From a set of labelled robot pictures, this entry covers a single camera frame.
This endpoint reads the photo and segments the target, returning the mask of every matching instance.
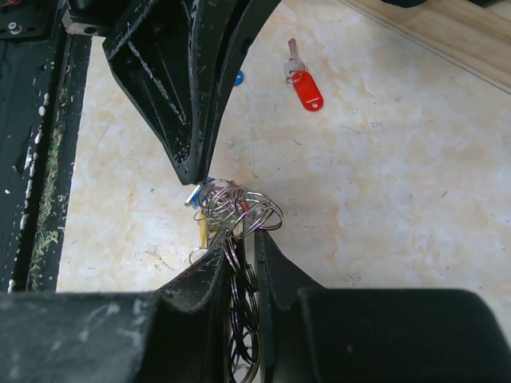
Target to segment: black plastic bracket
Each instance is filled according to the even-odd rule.
[[[248,48],[280,0],[132,2],[103,45],[183,184],[202,181]]]
[[[56,1],[0,0],[0,39],[36,40],[50,35]]]

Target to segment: black plastic part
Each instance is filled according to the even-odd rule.
[[[22,0],[19,5],[0,8],[0,39],[37,40],[47,38],[52,30],[57,1]],[[9,29],[10,23],[16,28]]]
[[[328,290],[255,234],[263,383],[511,382],[495,318],[460,290]]]
[[[71,34],[106,36],[125,11],[130,0],[67,0],[62,19]]]
[[[393,6],[401,6],[402,8],[411,8],[412,6],[420,6],[423,2],[427,0],[382,0],[388,4],[392,4]],[[469,0],[478,6],[487,6],[496,0]]]
[[[183,184],[209,171],[236,75],[279,0],[136,0],[104,49]]]
[[[228,264],[215,247],[156,293],[0,294],[2,381],[225,381]]]
[[[24,290],[29,274],[48,137],[70,38],[60,24],[53,26],[49,40],[0,41],[0,291],[7,291],[11,278]]]
[[[461,290],[303,290],[315,381],[509,382],[486,304]]]
[[[286,258],[266,231],[255,233],[261,382],[312,383],[298,291],[322,288]]]

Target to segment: beige marble tile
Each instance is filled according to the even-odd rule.
[[[323,92],[320,112],[283,81],[292,37]],[[199,231],[183,206],[190,187],[100,44],[58,289],[150,290],[188,265]],[[243,71],[211,175],[282,204],[273,236],[284,254],[326,286],[475,291],[511,337],[510,95],[335,0],[285,0]]]

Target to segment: bunch of key rings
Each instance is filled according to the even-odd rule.
[[[200,224],[200,249],[209,248],[219,235],[226,233],[222,249],[232,269],[229,383],[250,383],[259,369],[259,315],[256,274],[247,262],[244,238],[257,229],[271,231],[280,228],[283,211],[267,195],[251,191],[234,181],[212,178],[196,188],[186,205],[198,209],[194,219]]]

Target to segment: screw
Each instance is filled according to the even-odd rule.
[[[15,22],[10,22],[7,28],[10,31],[10,34],[19,34],[22,31],[22,26],[19,26]]]

